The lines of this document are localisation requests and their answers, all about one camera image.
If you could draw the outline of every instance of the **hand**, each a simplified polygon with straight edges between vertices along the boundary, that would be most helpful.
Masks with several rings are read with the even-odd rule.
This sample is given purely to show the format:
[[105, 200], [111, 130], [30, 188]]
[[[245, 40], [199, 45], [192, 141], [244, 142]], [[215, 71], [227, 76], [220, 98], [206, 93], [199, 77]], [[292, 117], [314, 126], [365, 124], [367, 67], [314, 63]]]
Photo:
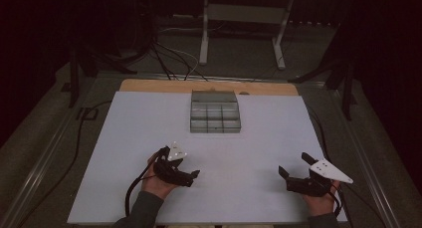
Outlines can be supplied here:
[[[149, 158], [148, 164], [154, 158], [155, 158], [155, 154]], [[154, 162], [151, 164], [151, 166], [149, 166], [148, 170], [146, 171], [143, 177], [145, 177], [146, 179], [142, 180], [142, 186], [140, 189], [142, 191], [147, 191], [149, 193], [152, 193], [163, 200], [174, 188], [178, 187], [178, 185], [167, 183], [155, 175]]]
[[[339, 186], [340, 182], [334, 181], [330, 190], [331, 193], [335, 194]], [[334, 209], [334, 199], [329, 194], [326, 194], [322, 197], [302, 195], [302, 198], [307, 203], [311, 216], [328, 214], [331, 213]]]

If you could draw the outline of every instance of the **cable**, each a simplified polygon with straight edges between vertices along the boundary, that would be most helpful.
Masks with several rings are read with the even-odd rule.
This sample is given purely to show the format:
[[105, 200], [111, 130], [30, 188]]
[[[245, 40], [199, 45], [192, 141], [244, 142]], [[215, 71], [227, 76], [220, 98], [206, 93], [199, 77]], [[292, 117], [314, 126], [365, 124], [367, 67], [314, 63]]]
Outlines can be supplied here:
[[178, 58], [180, 58], [180, 60], [182, 60], [183, 61], [183, 63], [186, 65], [186, 67], [187, 67], [187, 74], [189, 74], [191, 71], [192, 71], [192, 67], [186, 62], [186, 60], [183, 58], [183, 57], [181, 57], [179, 54], [177, 54], [176, 53], [176, 50], [174, 50], [174, 49], [170, 49], [170, 48], [168, 48], [168, 47], [165, 47], [165, 46], [163, 46], [163, 45], [161, 45], [161, 44], [159, 44], [158, 42], [155, 42], [155, 44], [157, 45], [157, 46], [159, 46], [159, 47], [161, 47], [161, 48], [163, 48], [163, 49], [165, 49], [165, 50], [167, 50], [167, 51], [169, 51], [169, 52], [171, 52], [171, 53], [173, 53], [174, 55], [176, 55]]
[[149, 49], [146, 50], [145, 53], [143, 53], [143, 54], [140, 53], [137, 56], [133, 56], [133, 58], [131, 58], [130, 62], [122, 62], [122, 63], [125, 64], [127, 67], [131, 66], [131, 65], [141, 61], [143, 58], [145, 58], [146, 55], [148, 54], [148, 51], [149, 51]]
[[[186, 74], [186, 76], [185, 76], [185, 78], [183, 79], [184, 81], [186, 81], [187, 80], [187, 78], [193, 73], [193, 72], [195, 72], [196, 74], [198, 74], [199, 76], [201, 76], [202, 77], [202, 79], [204, 79], [205, 81], [208, 81], [201, 73], [199, 73], [199, 72], [197, 72], [196, 71], [196, 68], [198, 67], [198, 64], [199, 64], [199, 62], [198, 62], [198, 59], [196, 59], [196, 57], [194, 57], [194, 56], [192, 56], [191, 54], [189, 54], [189, 53], [186, 53], [186, 52], [182, 52], [182, 51], [178, 51], [178, 50], [174, 50], [174, 49], [171, 49], [171, 48], [168, 48], [168, 47], [165, 47], [165, 46], [163, 46], [163, 45], [161, 45], [161, 44], [159, 44], [158, 42], [155, 42], [155, 44], [157, 45], [157, 46], [159, 46], [159, 47], [161, 47], [161, 48], [163, 48], [163, 49], [165, 49], [165, 50], [167, 50], [167, 51], [169, 51], [169, 52], [171, 52], [171, 53], [173, 53], [174, 55], [176, 55], [178, 58], [180, 58], [180, 60], [181, 61], [179, 61], [179, 60], [176, 60], [176, 61], [179, 61], [179, 62], [181, 62], [181, 63], [183, 63], [183, 64], [185, 64], [186, 65], [186, 67], [187, 67], [187, 69], [188, 69], [188, 72], [187, 72], [187, 74]], [[178, 53], [182, 53], [182, 54], [185, 54], [185, 55], [187, 55], [187, 56], [189, 56], [189, 57], [191, 57], [191, 58], [193, 58], [194, 60], [195, 60], [195, 62], [196, 62], [196, 64], [195, 64], [195, 67], [194, 68], [192, 68], [190, 65], [189, 65], [189, 63], [187, 63], [186, 62], [186, 60], [183, 58], [183, 57], [181, 57], [179, 54], [177, 54], [177, 52]]]
[[82, 116], [81, 118], [81, 122], [79, 125], [79, 129], [78, 129], [78, 138], [77, 138], [77, 145], [76, 145], [76, 149], [75, 149], [75, 155], [74, 158], [72, 159], [71, 164], [68, 166], [68, 168], [66, 169], [65, 173], [63, 173], [63, 175], [60, 177], [60, 179], [46, 192], [46, 194], [40, 199], [40, 201], [38, 201], [38, 203], [28, 212], [28, 214], [22, 219], [22, 221], [19, 223], [18, 228], [22, 227], [25, 222], [29, 219], [29, 217], [34, 213], [34, 211], [47, 199], [47, 197], [49, 195], [51, 195], [53, 193], [53, 191], [60, 185], [60, 183], [62, 183], [62, 181], [65, 179], [65, 177], [68, 175], [68, 173], [71, 171], [72, 167], [74, 166], [78, 155], [79, 155], [79, 151], [80, 151], [80, 143], [81, 143], [81, 131], [82, 131], [82, 126], [84, 124], [84, 121], [86, 120], [87, 115], [95, 110], [96, 108], [106, 105], [106, 104], [110, 104], [111, 101], [107, 101], [107, 102], [102, 102], [92, 108], [89, 108]]
[[216, 32], [219, 33], [219, 34], [222, 34], [222, 35], [229, 34], [231, 36], [244, 37], [244, 36], [251, 36], [251, 35], [254, 35], [255, 33], [262, 32], [265, 28], [268, 28], [269, 27], [268, 24], [264, 24], [264, 23], [254, 23], [254, 24], [256, 24], [256, 28], [255, 29], [249, 30], [249, 31], [245, 31], [245, 29], [240, 28], [236, 24], [227, 23], [225, 26], [227, 26], [227, 28], [231, 30], [229, 33], [218, 31], [218, 30], [216, 30]]
[[376, 217], [379, 219], [379, 221], [382, 223], [383, 227], [387, 227], [385, 225], [384, 220], [382, 220], [381, 216], [378, 214], [378, 212], [367, 202], [365, 201], [365, 199], [363, 199], [359, 194], [357, 194], [356, 191], [354, 191], [349, 185], [344, 184], [345, 187], [347, 187], [357, 198], [359, 198], [359, 200], [361, 200], [370, 210], [372, 210], [372, 212], [376, 215]]
[[[321, 137], [321, 141], [322, 141], [322, 151], [324, 153], [324, 156], [326, 158], [327, 161], [331, 162], [331, 159], [328, 156], [328, 152], [327, 152], [327, 146], [326, 146], [326, 142], [325, 142], [325, 135], [322, 129], [322, 125], [320, 123], [319, 117], [317, 116], [317, 113], [314, 111], [314, 109], [312, 107], [310, 107], [309, 105], [305, 104], [306, 107], [308, 109], [310, 109], [310, 111], [313, 113], [310, 113], [310, 116], [314, 119], [314, 121], [316, 122], [318, 128], [319, 128], [319, 133], [320, 133], [320, 137]], [[357, 194], [356, 191], [354, 191], [349, 185], [347, 185], [346, 183], [342, 183], [342, 185], [345, 185], [357, 198], [359, 198], [359, 200], [361, 200], [370, 210], [372, 210], [372, 212], [376, 215], [376, 217], [379, 219], [379, 221], [382, 223], [383, 227], [386, 227], [385, 222], [382, 220], [381, 216], [378, 214], [378, 212], [368, 203], [366, 202], [360, 195]], [[338, 196], [340, 197], [341, 203], [346, 204], [345, 199], [344, 199], [344, 194], [342, 192], [342, 189], [338, 189]], [[350, 215], [348, 214], [348, 211], [345, 210], [346, 216], [348, 221], [350, 222], [351, 227], [353, 227], [353, 224], [351, 222], [351, 219], [349, 218]]]
[[[180, 63], [182, 63], [182, 64], [185, 64], [185, 62], [183, 62], [182, 60], [180, 60], [180, 59], [177, 59], [177, 58], [174, 58], [174, 57], [172, 57], [172, 56], [170, 56], [170, 55], [167, 55], [167, 54], [165, 54], [165, 53], [163, 53], [163, 52], [160, 52], [160, 51], [158, 51], [158, 53], [159, 54], [161, 54], [161, 55], [163, 55], [163, 56], [165, 56], [165, 57], [168, 57], [168, 58], [170, 58], [171, 60], [174, 60], [174, 61], [177, 61], [177, 62], [180, 62]], [[196, 74], [198, 74], [200, 77], [202, 77], [202, 79], [204, 79], [204, 81], [208, 81], [201, 73], [199, 73], [197, 70], [195, 70], [195, 69], [192, 69], [191, 68], [191, 72], [190, 73], [196, 73]]]
[[197, 18], [193, 18], [193, 21], [185, 22], [185, 23], [164, 23], [160, 22], [159, 25], [161, 26], [162, 30], [158, 31], [158, 33], [171, 31], [171, 30], [179, 30], [179, 29], [187, 29], [187, 30], [197, 30], [202, 29], [200, 28], [203, 24], [203, 17], [198, 16]]
[[[212, 28], [212, 29], [207, 29], [207, 31], [217, 31], [217, 30], [221, 29], [225, 24], [226, 24], [226, 22], [223, 22], [220, 26], [218, 26], [216, 28]], [[163, 33], [163, 32], [167, 32], [167, 31], [200, 31], [200, 30], [203, 30], [203, 28], [202, 27], [197, 27], [197, 28], [171, 27], [171, 28], [162, 29], [161, 31], [158, 31], [158, 33]]]
[[131, 185], [127, 189], [126, 196], [124, 198], [124, 212], [125, 212], [126, 217], [130, 215], [130, 207], [129, 207], [129, 205], [130, 205], [130, 194], [131, 194], [132, 190], [134, 189], [134, 187], [137, 185], [137, 183], [139, 183], [139, 181], [155, 176], [155, 175], [151, 175], [151, 176], [143, 177], [143, 175], [146, 173], [146, 171], [149, 169], [149, 167], [152, 165], [152, 163], [155, 162], [157, 155], [158, 155], [158, 153], [156, 153], [152, 157], [152, 159], [149, 161], [149, 163], [145, 167], [145, 169], [143, 169], [143, 171], [140, 173], [140, 175], [138, 177], [136, 177], [136, 179], [134, 179], [134, 181], [131, 183]]
[[338, 216], [338, 214], [340, 213], [340, 211], [341, 211], [341, 208], [342, 208], [342, 202], [341, 202], [341, 204], [340, 204], [340, 202], [338, 201], [338, 199], [337, 199], [337, 197], [335, 197], [335, 195], [334, 194], [332, 194], [332, 192], [328, 192], [328, 195], [330, 196], [330, 197], [332, 197], [332, 199], [334, 199], [334, 201], [335, 201], [335, 204], [337, 205], [336, 207], [335, 207], [335, 210], [334, 210], [334, 215], [335, 215], [335, 217], [337, 217]]
[[176, 75], [174, 75], [174, 73], [171, 72], [170, 70], [168, 70], [167, 67], [164, 65], [164, 62], [162, 62], [161, 58], [159, 57], [158, 52], [157, 52], [154, 44], [151, 45], [151, 49], [155, 53], [156, 59], [158, 60], [159, 64], [161, 65], [161, 68], [164, 71], [164, 73], [167, 75], [168, 80], [171, 81], [170, 74], [174, 77], [174, 79], [178, 80]]

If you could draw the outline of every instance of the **black cable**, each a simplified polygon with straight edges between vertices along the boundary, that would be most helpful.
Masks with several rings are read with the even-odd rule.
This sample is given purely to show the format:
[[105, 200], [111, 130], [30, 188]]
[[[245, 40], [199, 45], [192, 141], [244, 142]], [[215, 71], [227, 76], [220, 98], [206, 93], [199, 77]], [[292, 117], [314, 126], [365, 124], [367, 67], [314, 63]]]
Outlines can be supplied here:
[[367, 202], [365, 201], [365, 199], [363, 199], [359, 194], [357, 194], [356, 191], [354, 191], [349, 185], [344, 184], [345, 187], [347, 187], [357, 198], [359, 198], [359, 200], [361, 200], [367, 207], [369, 207], [370, 210], [372, 210], [372, 212], [376, 215], [376, 217], [379, 219], [379, 221], [382, 223], [383, 227], [387, 227], [385, 225], [384, 220], [382, 220], [381, 216], [378, 214], [378, 212]]
[[[163, 53], [163, 52], [160, 52], [160, 51], [157, 51], [159, 54], [161, 54], [161, 55], [163, 55], [163, 56], [165, 56], [165, 57], [168, 57], [168, 58], [170, 58], [170, 59], [172, 59], [172, 60], [174, 60], [174, 61], [177, 61], [177, 62], [180, 62], [180, 63], [182, 63], [182, 64], [185, 64], [186, 65], [186, 61], [185, 62], [183, 62], [182, 60], [179, 60], [179, 59], [177, 59], [177, 58], [174, 58], [174, 57], [172, 57], [172, 56], [170, 56], [170, 55], [167, 55], [167, 54], [165, 54], [165, 53]], [[188, 65], [187, 64], [187, 66], [189, 66], [190, 67], [190, 72], [185, 76], [185, 78], [184, 78], [184, 81], [186, 81], [187, 80], [187, 78], [189, 77], [189, 75], [190, 75], [190, 73], [192, 73], [192, 72], [194, 72], [194, 73], [196, 73], [196, 74], [198, 74], [200, 77], [202, 77], [202, 79], [204, 79], [204, 81], [208, 81], [201, 73], [199, 73], [198, 71], [196, 71], [195, 69], [193, 69], [190, 65]]]
[[[202, 28], [202, 24], [203, 24], [203, 21], [200, 21], [199, 22], [199, 25], [197, 26], [197, 27], [195, 27], [195, 28], [192, 28], [192, 27], [186, 27], [186, 26], [189, 26], [190, 24], [191, 25], [193, 25], [195, 22], [193, 22], [193, 23], [189, 23], [189, 24], [182, 24], [182, 25], [176, 25], [176, 24], [174, 24], [174, 25], [164, 25], [165, 27], [162, 29], [162, 30], [159, 30], [158, 31], [158, 34], [160, 34], [160, 33], [165, 33], [165, 32], [167, 32], [167, 31], [177, 31], [177, 30], [180, 30], [180, 31], [194, 31], [194, 30], [198, 30], [198, 31], [202, 31], [203, 30], [203, 28]], [[221, 22], [221, 21], [216, 21], [216, 23], [215, 24], [220, 24], [220, 25], [218, 25], [217, 27], [215, 27], [215, 28], [208, 28], [207, 29], [207, 31], [210, 31], [210, 32], [212, 32], [212, 31], [218, 31], [219, 29], [221, 29], [225, 24], [227, 23], [227, 21], [223, 21], [223, 22]]]
[[172, 73], [170, 70], [168, 70], [167, 67], [164, 65], [164, 63], [162, 62], [161, 58], [159, 57], [158, 52], [157, 52], [157, 50], [156, 50], [156, 48], [155, 48], [155, 46], [153, 44], [151, 45], [151, 49], [155, 53], [155, 56], [156, 56], [159, 64], [161, 65], [161, 69], [167, 75], [168, 80], [171, 81], [170, 74], [172, 74], [172, 76], [174, 76], [174, 78], [176, 80], [178, 80], [177, 77], [176, 77], [176, 75], [174, 75], [174, 73]]
[[25, 222], [29, 219], [29, 217], [32, 215], [32, 213], [34, 213], [34, 211], [47, 199], [47, 197], [49, 195], [51, 195], [53, 193], [53, 191], [60, 185], [60, 183], [62, 183], [62, 181], [65, 179], [65, 177], [68, 175], [68, 173], [71, 171], [72, 167], [74, 166], [78, 155], [79, 155], [79, 151], [80, 151], [80, 143], [81, 143], [81, 131], [82, 131], [82, 126], [84, 124], [84, 121], [86, 120], [87, 115], [95, 110], [96, 108], [106, 105], [106, 104], [110, 104], [111, 101], [107, 101], [107, 102], [102, 102], [92, 108], [89, 108], [87, 110], [86, 113], [83, 114], [82, 118], [81, 118], [81, 122], [79, 125], [79, 129], [78, 129], [78, 138], [77, 138], [77, 145], [76, 145], [76, 149], [75, 149], [75, 155], [74, 158], [72, 159], [71, 164], [68, 166], [68, 168], [66, 169], [65, 173], [60, 177], [60, 179], [46, 192], [46, 194], [40, 199], [40, 201], [38, 201], [38, 203], [28, 212], [28, 214], [21, 220], [21, 222], [18, 225], [18, 228], [22, 227]]
[[158, 42], [154, 42], [154, 44], [157, 45], [157, 46], [159, 46], [159, 47], [161, 47], [161, 48], [163, 48], [163, 49], [165, 49], [165, 50], [167, 50], [167, 51], [169, 51], [169, 52], [171, 52], [171, 53], [173, 53], [178, 58], [180, 58], [180, 60], [183, 61], [183, 64], [185, 64], [186, 67], [187, 67], [187, 73], [186, 73], [186, 75], [189, 75], [189, 73], [193, 70], [192, 67], [187, 63], [187, 61], [182, 56], [180, 56], [179, 54], [177, 54], [175, 51], [173, 51], [173, 50], [171, 50], [171, 49], [169, 49], [169, 48], [167, 48], [167, 47], [159, 44]]
[[248, 30], [248, 31], [245, 32], [245, 30], [243, 30], [242, 28], [240, 28], [236, 24], [226, 23], [224, 26], [227, 27], [228, 29], [230, 29], [231, 32], [229, 32], [229, 33], [222, 32], [222, 31], [220, 31], [221, 28], [219, 30], [215, 30], [215, 32], [218, 33], [218, 34], [222, 34], [222, 35], [228, 34], [228, 35], [231, 35], [231, 36], [244, 37], [244, 36], [254, 35], [255, 33], [262, 32], [264, 29], [268, 28], [268, 24], [263, 24], [263, 23], [254, 23], [254, 24], [256, 24], [255, 29]]
[[127, 58], [115, 58], [113, 56], [107, 55], [110, 59], [125, 64], [126, 66], [133, 65], [136, 62], [139, 62], [143, 58], [145, 58], [146, 54], [149, 51], [149, 47], [147, 49], [144, 49], [142, 52], [137, 52], [136, 55], [127, 57]]
[[160, 23], [160, 27], [162, 28], [161, 30], [158, 30], [158, 33], [163, 33], [166, 32], [165, 30], [167, 29], [198, 29], [198, 30], [202, 30], [202, 24], [204, 23], [202, 18], [194, 18], [194, 20], [197, 21], [191, 21], [191, 22], [186, 22], [186, 23], [182, 23], [182, 24], [164, 24], [164, 23]]
[[[218, 28], [217, 30], [214, 30], [214, 35], [217, 34], [217, 35], [230, 35], [230, 36], [234, 36], [236, 34], [236, 32], [233, 29], [233, 27], [230, 27], [228, 24], [229, 24], [229, 22], [226, 22], [225, 24], [222, 25], [222, 27]], [[221, 30], [224, 27], [227, 27], [230, 30], [230, 32], [222, 32]]]
[[338, 216], [338, 214], [340, 213], [340, 211], [341, 211], [341, 208], [342, 208], [342, 202], [341, 202], [341, 205], [340, 205], [340, 202], [338, 201], [338, 199], [337, 199], [337, 197], [335, 197], [335, 195], [334, 194], [332, 194], [332, 192], [328, 192], [328, 195], [330, 196], [330, 197], [332, 197], [332, 199], [334, 199], [334, 201], [335, 201], [335, 204], [337, 205], [336, 207], [335, 207], [335, 210], [334, 210], [334, 215], [335, 215], [335, 217], [337, 217]]
[[[326, 142], [325, 142], [325, 135], [324, 135], [324, 133], [323, 133], [323, 129], [322, 129], [322, 125], [321, 125], [321, 123], [320, 123], [320, 120], [319, 120], [319, 118], [318, 118], [318, 116], [317, 116], [317, 113], [314, 111], [314, 109], [313, 108], [311, 108], [310, 106], [308, 106], [307, 104], [305, 104], [306, 106], [307, 106], [307, 108], [309, 108], [310, 110], [311, 110], [311, 112], [313, 113], [313, 114], [311, 114], [310, 113], [310, 116], [316, 121], [316, 124], [317, 124], [317, 126], [318, 126], [318, 128], [319, 128], [319, 133], [320, 133], [320, 137], [321, 137], [321, 140], [322, 140], [322, 150], [323, 150], [323, 152], [325, 153], [325, 158], [326, 158], [326, 160], [328, 160], [329, 162], [331, 162], [331, 160], [330, 160], [330, 158], [329, 158], [329, 156], [328, 156], [328, 152], [327, 152], [327, 146], [326, 146]], [[381, 216], [378, 214], [378, 212], [368, 203], [368, 202], [366, 202], [360, 195], [358, 195], [357, 194], [357, 192], [356, 191], [354, 191], [349, 185], [347, 185], [346, 183], [342, 183], [342, 185], [345, 185], [357, 198], [359, 198], [366, 206], [368, 206], [369, 207], [369, 209], [370, 210], [372, 210], [373, 211], [373, 213], [376, 215], [376, 217], [379, 219], [379, 221], [382, 223], [382, 226], [383, 227], [386, 227], [386, 225], [385, 225], [385, 223], [384, 223], [384, 221], [382, 220], [382, 218], [381, 218]], [[345, 205], [347, 205], [346, 204], [346, 202], [345, 202], [345, 199], [344, 199], [344, 194], [343, 194], [343, 192], [342, 192], [342, 190], [341, 189], [338, 189], [337, 191], [341, 191], [341, 192], [338, 192], [338, 195], [339, 195], [339, 197], [340, 197], [340, 199], [341, 199], [341, 203], [343, 203], [343, 204], [345, 204]], [[351, 219], [349, 218], [350, 217], [350, 215], [349, 215], [349, 213], [348, 213], [348, 211], [345, 209], [345, 213], [346, 213], [346, 216], [347, 216], [347, 219], [348, 219], [348, 221], [350, 222], [350, 225], [351, 225], [351, 227], [353, 227], [353, 224], [352, 224], [352, 222], [351, 222]]]
[[154, 176], [154, 175], [152, 175], [152, 176], [148, 176], [148, 177], [143, 178], [143, 175], [146, 173], [146, 171], [149, 169], [149, 167], [152, 165], [152, 163], [155, 162], [156, 157], [157, 157], [157, 153], [153, 156], [153, 158], [149, 161], [149, 163], [145, 167], [145, 169], [143, 169], [143, 171], [140, 173], [140, 175], [138, 177], [136, 177], [136, 179], [134, 179], [134, 181], [131, 183], [131, 185], [127, 189], [126, 196], [124, 198], [124, 212], [126, 214], [126, 217], [130, 215], [130, 207], [129, 207], [130, 206], [130, 194], [131, 194], [132, 190], [134, 189], [134, 187], [137, 185], [137, 183], [139, 183], [139, 181]]

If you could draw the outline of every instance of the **dark background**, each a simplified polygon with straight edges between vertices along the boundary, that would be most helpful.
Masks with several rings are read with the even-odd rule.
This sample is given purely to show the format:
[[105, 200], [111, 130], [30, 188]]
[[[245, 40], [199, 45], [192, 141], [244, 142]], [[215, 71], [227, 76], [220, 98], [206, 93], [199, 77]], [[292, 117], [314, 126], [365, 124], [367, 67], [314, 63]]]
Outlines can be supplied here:
[[[214, 0], [277, 6], [274, 0]], [[202, 13], [203, 0], [154, 0], [160, 16]], [[296, 0], [291, 21], [338, 27], [322, 62], [350, 60], [355, 78], [382, 121], [419, 191], [422, 181], [420, 0]], [[102, 0], [0, 0], [3, 144], [69, 61], [75, 32], [100, 30], [113, 46]]]

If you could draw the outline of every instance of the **table leg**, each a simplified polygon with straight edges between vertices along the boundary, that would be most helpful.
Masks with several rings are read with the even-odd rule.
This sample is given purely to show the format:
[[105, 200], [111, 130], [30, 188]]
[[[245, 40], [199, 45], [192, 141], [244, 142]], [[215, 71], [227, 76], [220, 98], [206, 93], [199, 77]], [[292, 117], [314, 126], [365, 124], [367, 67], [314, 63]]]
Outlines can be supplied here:
[[290, 16], [290, 12], [291, 12], [294, 1], [295, 0], [289, 0], [289, 4], [287, 5], [285, 14], [283, 15], [282, 23], [280, 24], [279, 35], [273, 38], [274, 54], [276, 56], [277, 67], [279, 68], [279, 70], [284, 70], [286, 68], [285, 58], [283, 56], [281, 43], [282, 43], [283, 35], [285, 34], [286, 27], [289, 23], [289, 16]]
[[202, 28], [201, 52], [199, 54], [199, 65], [205, 66], [208, 57], [208, 0], [204, 0], [204, 21]]

